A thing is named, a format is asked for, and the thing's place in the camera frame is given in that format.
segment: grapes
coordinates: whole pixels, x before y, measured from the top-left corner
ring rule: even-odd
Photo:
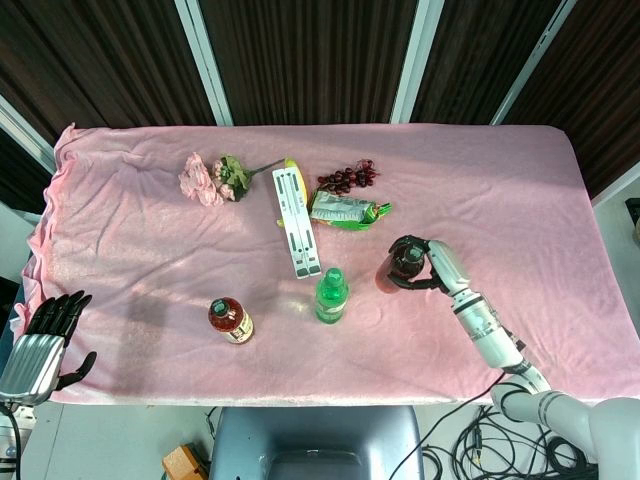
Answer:
[[[380,175],[374,168],[373,160],[363,158],[359,160],[355,168],[346,167],[344,170],[336,170],[324,177],[318,177],[318,188],[330,191],[336,195],[351,192],[352,188],[361,188],[373,185],[374,178]]]

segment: white robotic arm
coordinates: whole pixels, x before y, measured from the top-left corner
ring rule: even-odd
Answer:
[[[639,399],[615,398],[591,407],[551,390],[520,352],[524,344],[502,326],[487,299],[469,288],[469,275],[448,245],[411,236],[399,241],[425,251],[432,278],[410,282],[391,272],[389,279],[401,288],[439,288],[453,299],[453,313],[482,358],[510,374],[491,390],[503,415],[545,425],[580,448],[597,461],[600,480],[640,479]]]

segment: green plastic bottle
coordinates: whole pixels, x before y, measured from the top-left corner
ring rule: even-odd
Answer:
[[[342,270],[330,268],[316,286],[316,316],[324,323],[336,323],[344,313],[349,285]]]

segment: robotic hand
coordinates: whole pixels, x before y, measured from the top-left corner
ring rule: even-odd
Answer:
[[[549,427],[598,462],[601,480],[640,478],[639,399],[615,398],[591,407],[551,390],[522,355],[524,343],[502,326],[487,299],[471,290],[469,274],[445,243],[407,235],[389,253],[376,277],[380,288],[388,293],[394,288],[440,289],[453,299],[453,313],[482,358],[510,374],[491,390],[503,415]],[[425,256],[431,278],[414,280]]]
[[[11,350],[0,378],[0,403],[15,410],[36,406],[54,390],[82,380],[93,367],[96,352],[90,352],[80,368],[58,376],[66,347],[82,310],[91,301],[81,290],[73,295],[45,300],[33,315],[29,327]]]

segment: table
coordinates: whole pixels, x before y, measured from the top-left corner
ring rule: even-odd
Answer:
[[[313,313],[318,277],[296,280],[271,175],[239,203],[203,207],[178,173],[198,152],[248,167],[294,157],[308,186],[361,158],[382,172],[356,196],[393,203],[368,232],[314,227],[343,269],[344,318]],[[447,242],[552,386],[583,400],[640,396],[640,342],[615,282],[571,145],[544,126],[340,125],[68,128],[30,239],[29,318],[48,296],[94,296],[63,371],[93,371],[53,399],[84,404],[373,405],[462,400],[489,370],[440,292],[378,292],[397,237]],[[239,299],[256,333],[226,343],[213,298]],[[17,324],[18,333],[23,325]]]

